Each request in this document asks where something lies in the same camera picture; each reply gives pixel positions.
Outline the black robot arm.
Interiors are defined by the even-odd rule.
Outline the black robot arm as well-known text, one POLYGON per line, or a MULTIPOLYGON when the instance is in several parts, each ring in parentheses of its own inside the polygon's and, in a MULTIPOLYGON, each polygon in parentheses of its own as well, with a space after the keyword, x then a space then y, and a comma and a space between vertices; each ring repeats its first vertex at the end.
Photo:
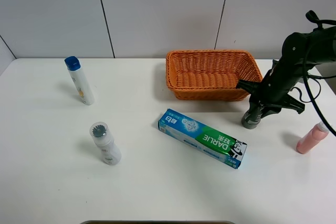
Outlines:
POLYGON ((236 88, 250 94, 244 120, 256 125, 262 118, 278 114, 282 109, 302 113, 305 105, 288 93, 308 70, 334 61, 335 27, 289 35, 282 46, 281 58, 273 62, 261 82, 238 81, 236 88))

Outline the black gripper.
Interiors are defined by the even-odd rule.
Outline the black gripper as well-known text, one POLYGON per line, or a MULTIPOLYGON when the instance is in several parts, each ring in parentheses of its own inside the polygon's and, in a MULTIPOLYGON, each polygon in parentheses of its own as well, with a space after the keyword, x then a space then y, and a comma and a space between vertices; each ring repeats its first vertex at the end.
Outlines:
POLYGON ((289 92, 302 76, 302 64, 291 65, 282 60, 274 60, 262 82, 239 80, 236 89, 250 93, 249 106, 264 106, 261 119, 278 114, 282 109, 295 110, 301 114, 305 110, 305 104, 290 96, 289 92))

